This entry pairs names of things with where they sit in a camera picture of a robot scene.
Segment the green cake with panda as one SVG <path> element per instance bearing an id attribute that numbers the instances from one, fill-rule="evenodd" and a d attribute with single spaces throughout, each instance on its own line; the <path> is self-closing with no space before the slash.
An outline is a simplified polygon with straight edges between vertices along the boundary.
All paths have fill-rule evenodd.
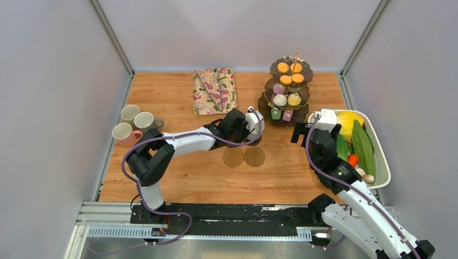
<path id="1" fill-rule="evenodd" d="M 280 120 L 282 111 L 277 107 L 271 108 L 271 118 L 272 120 Z"/>

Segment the yellow cupcake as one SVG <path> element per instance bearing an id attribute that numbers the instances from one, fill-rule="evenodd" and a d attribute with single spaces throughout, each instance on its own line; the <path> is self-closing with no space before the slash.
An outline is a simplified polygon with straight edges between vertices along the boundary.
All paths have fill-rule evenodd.
<path id="1" fill-rule="evenodd" d="M 291 93 L 288 95 L 287 103 L 290 106 L 298 106 L 301 103 L 301 97 L 300 95 L 296 93 Z"/>

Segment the light wooden coaster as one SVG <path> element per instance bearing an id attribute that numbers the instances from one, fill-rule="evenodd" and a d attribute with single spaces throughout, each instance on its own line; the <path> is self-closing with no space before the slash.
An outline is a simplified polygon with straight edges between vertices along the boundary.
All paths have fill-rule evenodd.
<path id="1" fill-rule="evenodd" d="M 238 167 L 244 162 L 244 153 L 239 148 L 228 148 L 223 153 L 223 161 L 230 167 Z"/>
<path id="2" fill-rule="evenodd" d="M 244 153 L 245 162 L 252 167 L 259 167 L 265 162 L 265 153 L 257 147 L 248 148 Z"/>

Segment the three-tier dark cake stand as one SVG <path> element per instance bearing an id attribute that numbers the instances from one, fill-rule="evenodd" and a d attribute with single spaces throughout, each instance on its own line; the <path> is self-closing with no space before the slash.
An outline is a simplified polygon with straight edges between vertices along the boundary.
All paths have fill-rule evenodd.
<path id="1" fill-rule="evenodd" d="M 287 73 L 280 73 L 277 70 L 277 64 L 278 63 L 287 63 L 289 65 L 289 71 Z M 283 85 L 286 88 L 288 87 L 293 87 L 293 88 L 300 88 L 300 90 L 297 92 L 300 97 L 301 97 L 301 103 L 298 106 L 290 106 L 288 103 L 285 106 L 276 106 L 273 104 L 273 97 L 276 95 L 272 88 L 274 84 L 280 83 L 280 76 L 282 75 L 288 75 L 291 76 L 293 75 L 290 70 L 290 66 L 293 63 L 301 63 L 302 65 L 302 71 L 300 74 L 302 74 L 305 78 L 304 82 L 301 84 L 296 84 L 296 83 L 291 83 L 290 85 Z M 270 75 L 271 78 L 266 82 L 264 86 L 264 91 L 261 94 L 261 97 L 258 99 L 258 110 L 261 112 L 261 114 L 264 116 L 265 121 L 274 126 L 274 127 L 293 127 L 296 122 L 303 122 L 306 119 L 306 115 L 309 113 L 309 99 L 310 99 L 310 92 L 309 92 L 309 86 L 308 84 L 312 81 L 313 79 L 313 70 L 311 69 L 309 63 L 301 59 L 300 54 L 298 52 L 295 53 L 293 56 L 284 56 L 276 61 L 274 61 L 271 66 L 270 66 Z M 285 96 L 288 98 L 288 95 L 291 94 L 287 91 L 285 92 Z M 281 113 L 281 119 L 280 120 L 272 120 L 271 118 L 271 108 L 272 107 L 277 107 L 279 108 L 282 113 Z M 290 122 L 286 122 L 282 120 L 282 115 L 284 110 L 293 110 L 293 116 Z"/>

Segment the white round cake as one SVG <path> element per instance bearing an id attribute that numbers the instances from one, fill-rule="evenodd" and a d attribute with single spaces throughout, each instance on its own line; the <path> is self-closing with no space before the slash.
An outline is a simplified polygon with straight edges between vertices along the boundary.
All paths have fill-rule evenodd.
<path id="1" fill-rule="evenodd" d="M 284 94 L 276 94 L 272 101 L 276 106 L 285 106 L 287 104 L 287 97 Z"/>

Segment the green round cake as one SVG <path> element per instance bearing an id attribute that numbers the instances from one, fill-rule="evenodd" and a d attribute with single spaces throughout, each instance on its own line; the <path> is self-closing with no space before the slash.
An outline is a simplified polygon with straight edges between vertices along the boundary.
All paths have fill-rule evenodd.
<path id="1" fill-rule="evenodd" d="M 300 90 L 300 88 L 293 88 L 293 87 L 288 87 L 287 89 L 289 93 L 296 93 Z"/>

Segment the floral rectangular tray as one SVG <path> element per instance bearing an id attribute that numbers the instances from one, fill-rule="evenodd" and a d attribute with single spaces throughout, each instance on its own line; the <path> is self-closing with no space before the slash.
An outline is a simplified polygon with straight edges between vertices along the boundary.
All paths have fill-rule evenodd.
<path id="1" fill-rule="evenodd" d="M 193 113 L 226 114 L 238 107 L 234 71 L 231 68 L 193 72 Z"/>

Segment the purple cake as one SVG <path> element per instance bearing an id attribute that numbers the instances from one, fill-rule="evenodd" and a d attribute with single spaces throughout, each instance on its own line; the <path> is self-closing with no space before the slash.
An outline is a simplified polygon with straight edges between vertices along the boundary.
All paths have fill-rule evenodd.
<path id="1" fill-rule="evenodd" d="M 287 88 L 281 84 L 276 83 L 274 84 L 272 90 L 275 94 L 285 94 Z"/>

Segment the round biscuit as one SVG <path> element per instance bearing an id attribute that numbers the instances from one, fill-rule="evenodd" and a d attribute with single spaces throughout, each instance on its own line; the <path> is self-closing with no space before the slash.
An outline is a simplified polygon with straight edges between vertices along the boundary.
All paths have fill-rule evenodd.
<path id="1" fill-rule="evenodd" d="M 292 74 L 301 73 L 301 71 L 302 71 L 301 63 L 297 62 L 297 63 L 291 64 L 290 70 L 291 70 Z"/>
<path id="2" fill-rule="evenodd" d="M 280 83 L 283 85 L 290 85 L 292 83 L 292 77 L 288 75 L 280 76 Z"/>
<path id="3" fill-rule="evenodd" d="M 296 74 L 291 75 L 291 79 L 292 79 L 292 82 L 296 83 L 296 84 L 301 84 L 305 80 L 304 76 L 302 74 L 300 74 L 300 73 L 296 73 Z"/>
<path id="4" fill-rule="evenodd" d="M 287 73 L 289 71 L 289 65 L 287 63 L 281 62 L 277 64 L 277 70 L 280 73 Z"/>

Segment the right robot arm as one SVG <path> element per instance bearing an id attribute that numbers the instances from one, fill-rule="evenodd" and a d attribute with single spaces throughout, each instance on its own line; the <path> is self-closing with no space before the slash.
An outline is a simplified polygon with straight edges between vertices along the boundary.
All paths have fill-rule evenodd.
<path id="1" fill-rule="evenodd" d="M 296 143 L 300 135 L 304 136 L 301 145 L 311 169 L 358 218 L 342 209 L 330 196 L 321 194 L 308 204 L 309 221 L 316 226 L 325 223 L 340 231 L 370 258 L 432 258 L 434 246 L 428 240 L 418 240 L 403 228 L 374 197 L 356 169 L 338 157 L 339 129 L 339 124 L 328 131 L 315 124 L 298 122 L 291 142 Z"/>

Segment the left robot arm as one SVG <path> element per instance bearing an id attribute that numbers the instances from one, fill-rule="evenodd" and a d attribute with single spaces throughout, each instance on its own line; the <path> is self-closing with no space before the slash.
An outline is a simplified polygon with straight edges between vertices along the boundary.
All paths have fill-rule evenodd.
<path id="1" fill-rule="evenodd" d="M 151 223 L 161 222 L 167 212 L 160 190 L 160 180 L 172 159 L 197 151 L 220 147 L 238 147 L 255 143 L 261 138 L 264 120 L 250 107 L 245 114 L 231 110 L 222 119 L 192 131 L 161 133 L 147 130 L 140 141 L 124 155 L 121 169 L 136 185 L 144 216 Z"/>

